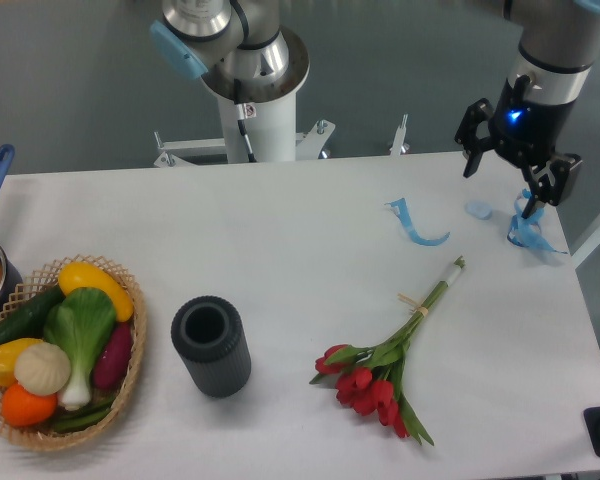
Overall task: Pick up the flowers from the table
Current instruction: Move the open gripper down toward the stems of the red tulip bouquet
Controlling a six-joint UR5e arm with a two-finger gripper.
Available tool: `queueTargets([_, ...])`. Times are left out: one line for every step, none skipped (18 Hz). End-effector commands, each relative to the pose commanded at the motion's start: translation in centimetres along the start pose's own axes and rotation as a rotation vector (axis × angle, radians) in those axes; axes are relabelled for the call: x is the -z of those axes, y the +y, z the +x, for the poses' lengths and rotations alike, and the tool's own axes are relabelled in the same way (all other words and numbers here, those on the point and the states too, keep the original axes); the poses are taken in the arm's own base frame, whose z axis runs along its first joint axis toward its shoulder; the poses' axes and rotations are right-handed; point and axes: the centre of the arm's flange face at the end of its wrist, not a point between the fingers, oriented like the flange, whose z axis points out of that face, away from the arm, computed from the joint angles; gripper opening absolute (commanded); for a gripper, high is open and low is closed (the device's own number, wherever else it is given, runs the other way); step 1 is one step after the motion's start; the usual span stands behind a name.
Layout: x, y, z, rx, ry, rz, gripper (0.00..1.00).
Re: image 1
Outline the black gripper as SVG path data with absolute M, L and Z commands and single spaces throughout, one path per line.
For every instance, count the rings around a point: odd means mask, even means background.
M 503 87 L 493 111 L 491 103 L 482 98 L 469 105 L 454 136 L 463 149 L 466 165 L 463 177 L 474 175 L 483 153 L 496 153 L 522 169 L 530 197 L 522 212 L 529 219 L 546 204 L 557 206 L 569 197 L 582 166 L 577 154 L 555 152 L 557 138 L 571 113 L 574 101 L 545 105 L 525 97 L 531 91 L 531 78 L 523 75 L 513 85 Z M 488 122 L 489 133 L 478 136 L 478 127 Z

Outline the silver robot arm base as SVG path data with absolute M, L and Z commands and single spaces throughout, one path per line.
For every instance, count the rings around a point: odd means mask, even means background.
M 277 1 L 164 1 L 150 36 L 179 75 L 234 103 L 279 100 L 309 73 L 307 48 L 281 24 Z

